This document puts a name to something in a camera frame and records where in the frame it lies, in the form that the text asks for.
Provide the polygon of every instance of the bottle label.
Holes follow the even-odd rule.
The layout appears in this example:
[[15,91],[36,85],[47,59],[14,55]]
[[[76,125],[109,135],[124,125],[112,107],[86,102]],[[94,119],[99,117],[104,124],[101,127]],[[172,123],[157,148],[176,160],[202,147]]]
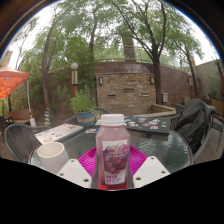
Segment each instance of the bottle label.
[[103,159],[105,183],[107,185],[125,182],[127,162],[127,139],[120,141],[103,141]]

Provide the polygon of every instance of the patio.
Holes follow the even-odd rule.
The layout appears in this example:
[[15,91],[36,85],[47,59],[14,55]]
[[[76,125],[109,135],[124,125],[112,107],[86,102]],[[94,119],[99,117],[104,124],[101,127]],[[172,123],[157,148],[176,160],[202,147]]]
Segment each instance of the patio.
[[[222,136],[219,149],[216,152],[218,137],[219,137],[219,132],[212,128],[209,141],[206,147],[204,148],[203,152],[201,153],[201,155],[195,162],[195,164],[209,162],[209,161],[220,158],[223,147],[224,147],[224,135]],[[8,151],[7,147],[5,146],[1,135],[0,135],[0,155],[1,155],[1,158],[3,159],[14,160],[10,152]]]

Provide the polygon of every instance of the potted plant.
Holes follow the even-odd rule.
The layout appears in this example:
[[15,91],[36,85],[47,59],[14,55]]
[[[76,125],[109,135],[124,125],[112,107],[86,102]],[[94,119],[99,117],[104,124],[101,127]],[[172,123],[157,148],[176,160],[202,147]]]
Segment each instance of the potted plant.
[[93,109],[96,107],[96,100],[90,94],[87,85],[84,90],[80,89],[76,92],[76,96],[70,99],[70,106],[79,125],[89,127],[93,124]]

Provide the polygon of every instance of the white cup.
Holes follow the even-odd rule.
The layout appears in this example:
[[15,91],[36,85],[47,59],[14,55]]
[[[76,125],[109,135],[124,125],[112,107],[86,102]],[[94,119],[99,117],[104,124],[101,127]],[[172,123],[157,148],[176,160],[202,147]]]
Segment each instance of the white cup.
[[44,168],[53,174],[57,174],[69,161],[68,153],[60,142],[49,142],[42,145],[38,148],[37,154]]

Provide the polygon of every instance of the green leaves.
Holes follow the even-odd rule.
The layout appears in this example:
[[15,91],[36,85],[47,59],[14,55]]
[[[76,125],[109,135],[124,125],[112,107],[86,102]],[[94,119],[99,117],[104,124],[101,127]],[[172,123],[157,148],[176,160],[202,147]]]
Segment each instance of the green leaves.
[[87,112],[96,107],[95,98],[91,95],[89,87],[76,92],[76,96],[70,99],[70,106],[74,112]]

